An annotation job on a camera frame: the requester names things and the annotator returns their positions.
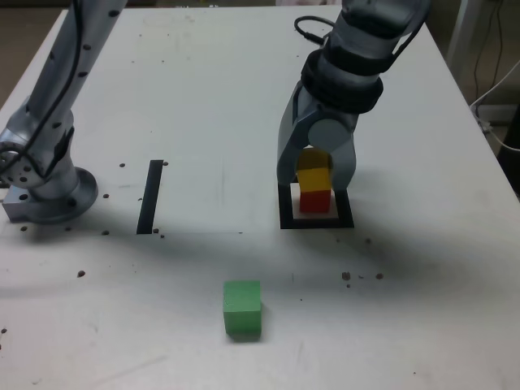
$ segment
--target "green block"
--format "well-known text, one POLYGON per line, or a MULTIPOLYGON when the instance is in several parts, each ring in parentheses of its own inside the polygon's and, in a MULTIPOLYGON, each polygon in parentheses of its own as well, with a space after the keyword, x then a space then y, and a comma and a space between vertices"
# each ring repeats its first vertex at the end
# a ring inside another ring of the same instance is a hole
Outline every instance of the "green block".
POLYGON ((223 311, 228 335, 260 335, 262 333, 260 282, 237 280, 224 283, 223 311))

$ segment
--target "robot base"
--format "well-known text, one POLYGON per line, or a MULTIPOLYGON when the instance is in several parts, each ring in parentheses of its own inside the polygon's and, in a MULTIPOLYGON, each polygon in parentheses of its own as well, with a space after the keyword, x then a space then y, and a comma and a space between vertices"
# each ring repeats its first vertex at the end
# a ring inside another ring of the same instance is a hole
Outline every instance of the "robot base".
POLYGON ((98 184, 94 176, 76 168, 78 185, 66 197, 41 201, 27 189, 11 186, 3 201, 3 208, 12 223, 60 223, 73 219, 90 208, 98 197, 98 184))

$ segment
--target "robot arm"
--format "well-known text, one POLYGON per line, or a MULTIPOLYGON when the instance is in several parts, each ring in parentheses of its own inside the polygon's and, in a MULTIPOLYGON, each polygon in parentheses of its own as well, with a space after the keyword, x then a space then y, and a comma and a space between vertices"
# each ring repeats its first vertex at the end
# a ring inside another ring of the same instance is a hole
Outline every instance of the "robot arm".
MULTIPOLYGON (((2 205, 11 222, 57 223, 94 203, 96 180, 70 156, 71 107, 126 2, 72 1, 31 96, 0 134, 0 176, 12 184, 2 205)), ((429 6, 430 0, 343 1, 326 45, 307 58, 282 118, 279 184, 290 185, 301 150, 312 145, 331 155, 332 187, 347 188, 356 167, 358 116, 374 107, 383 92, 379 73, 414 38, 429 6)))
POLYGON ((344 0, 325 46, 311 53, 279 128, 276 174, 288 186, 308 145, 331 155, 331 182, 344 191, 356 169, 358 116, 374 108, 387 71, 423 25, 430 0, 344 0), (406 42, 395 52, 402 37, 406 42))
POLYGON ((70 156, 71 107, 127 0, 74 0, 32 94, 0 134, 0 172, 12 222, 57 223, 96 200, 93 176, 70 156))

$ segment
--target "red block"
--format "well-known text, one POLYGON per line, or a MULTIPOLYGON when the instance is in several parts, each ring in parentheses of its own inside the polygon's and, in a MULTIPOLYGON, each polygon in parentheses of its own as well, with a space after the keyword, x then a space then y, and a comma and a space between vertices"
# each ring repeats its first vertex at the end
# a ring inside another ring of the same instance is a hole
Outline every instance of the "red block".
POLYGON ((300 212, 326 214, 331 208, 331 190, 300 193, 300 212))

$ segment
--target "yellow block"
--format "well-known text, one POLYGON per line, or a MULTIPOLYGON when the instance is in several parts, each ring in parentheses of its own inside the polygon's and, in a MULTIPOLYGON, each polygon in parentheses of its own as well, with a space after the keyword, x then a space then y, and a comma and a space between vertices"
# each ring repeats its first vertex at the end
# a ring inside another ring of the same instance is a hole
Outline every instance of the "yellow block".
POLYGON ((330 168, 329 154, 320 149, 303 149, 298 158, 298 171, 312 168, 330 168))
POLYGON ((300 191, 302 193, 327 191, 332 188, 328 168, 298 170, 298 182, 300 183, 300 191))

